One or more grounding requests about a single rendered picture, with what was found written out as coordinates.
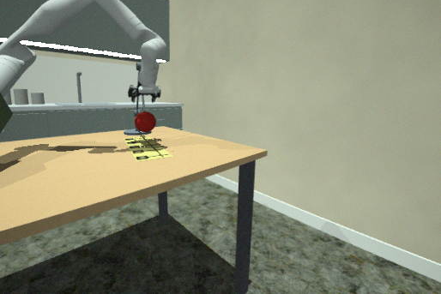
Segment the wooden tabletop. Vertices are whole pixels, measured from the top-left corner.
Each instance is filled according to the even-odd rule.
[[[0,143],[0,245],[267,156],[260,148],[157,127],[172,157],[136,161],[122,130]]]

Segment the baseboard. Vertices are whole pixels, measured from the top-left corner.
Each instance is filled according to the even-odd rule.
[[[226,189],[238,193],[239,185],[234,181],[218,175],[207,177],[207,179],[210,182],[217,183]],[[256,190],[254,191],[254,201],[265,207],[269,207],[278,213],[283,213],[289,218],[296,219],[299,222],[328,233],[333,237],[337,237],[356,247],[383,257],[386,260],[393,261],[402,267],[406,267],[416,273],[423,274],[428,278],[441,282],[441,264],[438,264],[437,262],[427,260],[424,257],[392,246],[391,244],[384,243],[373,237],[368,237],[343,225],[338,225],[337,223],[323,219],[313,213],[308,213],[305,210],[257,192]]]

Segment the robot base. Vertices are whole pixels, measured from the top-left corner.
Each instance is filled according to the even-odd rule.
[[[149,132],[141,132],[137,129],[126,129],[124,131],[125,135],[149,135],[150,133],[152,133],[152,131]]]

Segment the red ball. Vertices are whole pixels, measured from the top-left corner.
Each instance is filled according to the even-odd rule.
[[[156,125],[156,118],[150,112],[140,112],[136,115],[135,126],[141,132],[149,132]]]

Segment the gray cabinet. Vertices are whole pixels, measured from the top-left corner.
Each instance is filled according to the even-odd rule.
[[[154,103],[145,111],[156,118],[156,126],[182,129],[182,104]],[[80,135],[135,128],[136,105],[11,105],[13,115],[0,134],[0,142]]]

